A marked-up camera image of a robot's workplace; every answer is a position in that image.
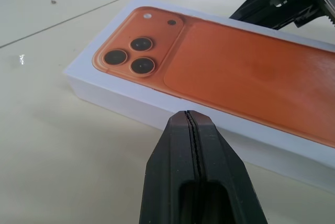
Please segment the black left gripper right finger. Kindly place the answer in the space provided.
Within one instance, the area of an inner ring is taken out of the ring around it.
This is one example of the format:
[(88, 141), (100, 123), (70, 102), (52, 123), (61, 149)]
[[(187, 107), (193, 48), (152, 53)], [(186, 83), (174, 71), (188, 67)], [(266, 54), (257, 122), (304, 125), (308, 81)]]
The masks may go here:
[(188, 111), (199, 174), (196, 224), (268, 224), (244, 163), (212, 120)]

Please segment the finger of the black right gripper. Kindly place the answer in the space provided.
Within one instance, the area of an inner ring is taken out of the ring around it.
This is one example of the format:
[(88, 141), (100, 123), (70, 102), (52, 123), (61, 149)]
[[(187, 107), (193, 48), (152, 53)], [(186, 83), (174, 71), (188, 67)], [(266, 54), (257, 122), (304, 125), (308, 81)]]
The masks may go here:
[(324, 15), (316, 0), (246, 0), (230, 18), (279, 30), (291, 23), (299, 28)]

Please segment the white orange phone box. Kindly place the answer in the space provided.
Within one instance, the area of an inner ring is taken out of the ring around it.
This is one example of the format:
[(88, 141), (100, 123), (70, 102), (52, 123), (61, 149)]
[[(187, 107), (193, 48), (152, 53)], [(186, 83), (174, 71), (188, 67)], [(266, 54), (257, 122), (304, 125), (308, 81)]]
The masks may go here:
[(208, 116), (244, 161), (335, 193), (335, 45), (132, 0), (65, 69), (82, 100), (164, 129)]

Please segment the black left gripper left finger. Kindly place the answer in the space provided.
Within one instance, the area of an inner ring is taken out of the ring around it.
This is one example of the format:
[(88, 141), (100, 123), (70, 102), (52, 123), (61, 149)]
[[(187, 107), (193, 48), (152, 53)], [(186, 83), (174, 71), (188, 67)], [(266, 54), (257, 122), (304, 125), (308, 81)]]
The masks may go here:
[(199, 184), (194, 126), (179, 111), (147, 161), (139, 224), (196, 224)]

